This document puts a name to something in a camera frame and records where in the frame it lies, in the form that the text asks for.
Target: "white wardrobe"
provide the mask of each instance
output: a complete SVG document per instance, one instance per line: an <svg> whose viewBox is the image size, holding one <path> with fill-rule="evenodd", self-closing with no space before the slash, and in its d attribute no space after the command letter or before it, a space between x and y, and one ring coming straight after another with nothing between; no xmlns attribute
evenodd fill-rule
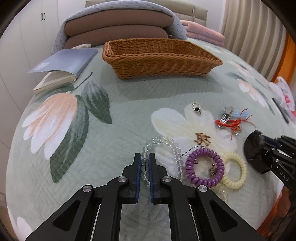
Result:
<svg viewBox="0 0 296 241"><path fill-rule="evenodd" d="M44 73L28 74L50 56L60 25L85 0L32 0L0 38L0 192L5 193L9 150L18 121Z"/></svg>

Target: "beige curtain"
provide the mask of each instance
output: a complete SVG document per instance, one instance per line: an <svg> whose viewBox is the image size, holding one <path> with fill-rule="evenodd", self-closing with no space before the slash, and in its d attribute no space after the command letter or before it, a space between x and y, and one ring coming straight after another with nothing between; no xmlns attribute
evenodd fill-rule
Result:
<svg viewBox="0 0 296 241"><path fill-rule="evenodd" d="M285 45L286 29L261 0L226 0L225 47L271 81Z"/></svg>

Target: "yellow spiral hair tie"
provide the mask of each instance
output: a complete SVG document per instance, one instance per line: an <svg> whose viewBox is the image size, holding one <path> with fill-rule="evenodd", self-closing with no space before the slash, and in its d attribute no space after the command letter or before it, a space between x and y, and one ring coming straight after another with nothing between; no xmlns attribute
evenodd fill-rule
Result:
<svg viewBox="0 0 296 241"><path fill-rule="evenodd" d="M245 163L245 161L236 153L234 152L227 152L226 154L224 154L221 159L224 162L224 165L230 161L231 159L235 160L240 168L241 168L241 177L237 182L231 181L228 177L228 175L224 172L224 176L222 178L222 183L230 188L230 189L238 189L240 187L242 187L242 185L244 184L244 182L246 181L247 178L247 165Z"/></svg>

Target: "silver ring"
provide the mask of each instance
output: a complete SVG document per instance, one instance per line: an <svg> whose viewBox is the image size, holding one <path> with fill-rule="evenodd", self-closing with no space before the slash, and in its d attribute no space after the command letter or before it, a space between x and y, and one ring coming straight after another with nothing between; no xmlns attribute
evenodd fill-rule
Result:
<svg viewBox="0 0 296 241"><path fill-rule="evenodd" d="M197 112L197 113L199 113L199 114L202 113L202 108L201 108L200 103L193 102L193 103L192 103L192 109L194 110L194 112Z"/></svg>

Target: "red string bracelet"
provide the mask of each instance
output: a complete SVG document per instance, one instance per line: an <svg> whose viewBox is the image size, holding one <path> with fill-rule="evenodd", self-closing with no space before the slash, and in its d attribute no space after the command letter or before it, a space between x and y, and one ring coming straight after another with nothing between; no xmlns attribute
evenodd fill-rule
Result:
<svg viewBox="0 0 296 241"><path fill-rule="evenodd" d="M230 138L231 140L232 140L233 133L236 132L236 131L238 131L238 130L240 129L240 126L239 126L239 125L240 125L240 123L241 123L242 121L247 122L247 123L253 125L254 127L256 127L252 122L248 121L248 119L249 119L252 115L250 115L250 116L247 117L246 119L241 119L241 115L242 115L242 113L243 113L245 110L247 110L247 109L242 110L242 112L241 112L240 115L239 115L239 118L236 119L236 120L229 120L229 121L227 121L226 123L221 123L220 120L215 120L215 123L216 123L217 125L221 125L221 126L225 126L225 127L229 127L229 128L231 128L231 138Z"/></svg>

